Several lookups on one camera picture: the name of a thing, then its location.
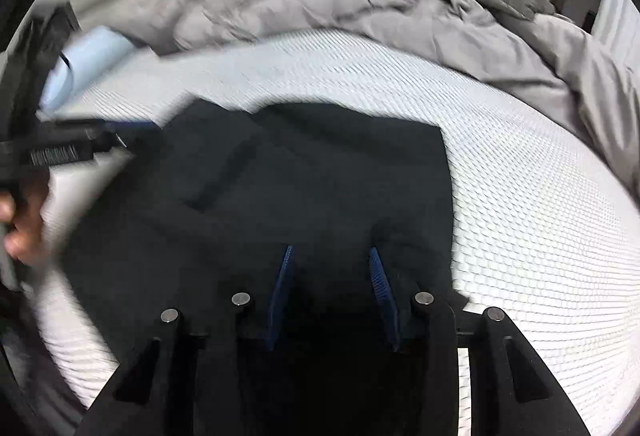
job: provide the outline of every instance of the sheer curtain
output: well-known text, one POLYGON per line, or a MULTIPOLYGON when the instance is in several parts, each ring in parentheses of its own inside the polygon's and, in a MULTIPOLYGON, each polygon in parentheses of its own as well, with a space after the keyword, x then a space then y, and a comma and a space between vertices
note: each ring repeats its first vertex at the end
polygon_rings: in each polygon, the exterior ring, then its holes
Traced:
POLYGON ((640 13, 631 0, 601 0, 591 35, 640 74, 640 13))

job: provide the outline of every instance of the light blue object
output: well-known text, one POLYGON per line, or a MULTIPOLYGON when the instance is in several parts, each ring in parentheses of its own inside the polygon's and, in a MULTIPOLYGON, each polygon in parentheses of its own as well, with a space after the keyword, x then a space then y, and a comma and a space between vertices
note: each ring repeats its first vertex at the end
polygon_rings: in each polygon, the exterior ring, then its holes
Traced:
POLYGON ((40 108, 44 112, 55 111, 135 49, 131 41, 109 28, 92 29, 62 51, 69 66, 62 58, 58 59, 47 77, 40 108))

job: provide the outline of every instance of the crumpled gray comforter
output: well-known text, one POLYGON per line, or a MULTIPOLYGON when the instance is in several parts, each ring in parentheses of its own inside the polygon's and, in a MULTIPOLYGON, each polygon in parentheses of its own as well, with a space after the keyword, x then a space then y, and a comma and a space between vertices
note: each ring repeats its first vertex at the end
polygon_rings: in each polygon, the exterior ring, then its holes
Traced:
POLYGON ((159 54, 338 28, 495 86, 590 145, 640 196, 640 80, 590 35, 503 0, 118 0, 101 24, 159 54))

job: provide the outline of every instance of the bed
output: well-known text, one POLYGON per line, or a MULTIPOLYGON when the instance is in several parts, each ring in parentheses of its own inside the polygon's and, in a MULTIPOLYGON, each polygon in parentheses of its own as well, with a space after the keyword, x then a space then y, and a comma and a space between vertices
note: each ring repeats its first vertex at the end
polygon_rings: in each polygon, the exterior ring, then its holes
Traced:
MULTIPOLYGON (((162 59, 139 50, 59 114, 162 124, 190 95, 245 109, 328 100, 438 125, 453 183, 454 287, 471 310, 507 311, 593 436, 609 435, 625 417, 640 384, 640 214, 575 136, 491 86, 339 31, 162 59)), ((126 161, 117 154, 52 172, 45 215, 54 248, 126 161)), ((55 261, 36 311, 55 362, 90 405, 117 362, 55 261)), ((468 359, 459 358, 465 435, 470 383, 468 359)))

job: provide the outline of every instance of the metal bolt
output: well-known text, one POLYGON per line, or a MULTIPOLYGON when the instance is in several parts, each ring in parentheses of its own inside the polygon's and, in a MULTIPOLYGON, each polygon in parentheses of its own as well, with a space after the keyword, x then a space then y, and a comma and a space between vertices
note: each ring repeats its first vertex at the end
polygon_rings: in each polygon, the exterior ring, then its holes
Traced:
POLYGON ((500 322, 504 318, 504 311, 500 308, 489 308, 486 314, 492 321, 496 322, 500 322))
POLYGON ((231 298, 231 302, 233 304, 235 304, 236 306, 244 306, 245 304, 249 304, 250 300, 251 300, 251 296, 248 293, 244 292, 244 291, 236 293, 231 298))
POLYGON ((168 310, 164 310, 160 314, 160 320, 162 322, 173 322, 178 318, 178 310, 173 308, 169 308, 168 310))
POLYGON ((427 304, 431 304, 433 302, 433 295, 431 295, 428 291, 419 291, 417 294, 415 294, 414 299, 418 304, 424 304, 426 306, 427 304))

